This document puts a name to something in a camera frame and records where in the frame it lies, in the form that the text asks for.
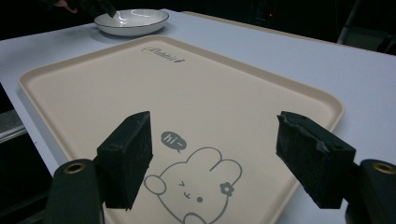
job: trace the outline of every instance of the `tray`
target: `tray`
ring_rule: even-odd
[[[29,71],[20,85],[69,160],[93,159],[150,111],[153,160],[133,209],[109,223],[274,223],[298,186],[276,155],[276,115],[332,130],[327,92],[175,39],[146,36]]]

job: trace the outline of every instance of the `cartoon rabbit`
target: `cartoon rabbit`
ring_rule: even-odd
[[[238,162],[223,160],[219,150],[203,147],[160,175],[148,175],[144,185],[178,222],[209,224],[224,214],[241,175]]]

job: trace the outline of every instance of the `bowl rim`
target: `bowl rim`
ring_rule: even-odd
[[[97,16],[97,17],[93,20],[93,22],[94,22],[96,25],[102,26],[102,27],[108,27],[108,28],[114,28],[114,29],[131,29],[131,28],[139,28],[139,27],[147,27],[147,26],[155,25],[155,24],[164,22],[164,21],[166,21],[166,20],[169,19],[169,13],[167,13],[167,12],[165,12],[165,11],[162,11],[162,10],[159,10],[159,9],[151,9],[151,8],[134,8],[134,9],[124,9],[124,10],[119,10],[119,11],[131,11],[131,10],[138,10],[138,9],[152,10],[152,11],[160,11],[161,13],[163,13],[163,14],[165,15],[165,18],[164,18],[163,20],[160,20],[160,21],[157,21],[157,22],[154,22],[154,23],[151,23],[151,24],[147,24],[147,25],[137,25],[137,26],[110,26],[110,25],[102,25],[102,24],[97,23],[97,22],[96,22],[96,19],[99,18],[99,17],[101,17],[101,16],[103,16],[103,15],[105,15],[105,14],[106,14],[106,13],[105,13],[105,14],[102,14],[102,15],[100,15],[100,16]]]

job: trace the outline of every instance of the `speech bubble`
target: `speech bubble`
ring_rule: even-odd
[[[161,141],[167,147],[177,150],[180,153],[180,150],[183,150],[187,147],[187,142],[180,135],[173,132],[164,132],[161,134]]]

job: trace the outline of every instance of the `hand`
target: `hand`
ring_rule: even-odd
[[[55,3],[54,4],[56,7],[64,7],[64,8],[66,8],[67,10],[69,10],[71,13],[77,13],[78,12],[78,9],[77,8],[71,8],[68,4],[67,4],[67,2],[66,2],[66,0],[59,0],[57,3]]]

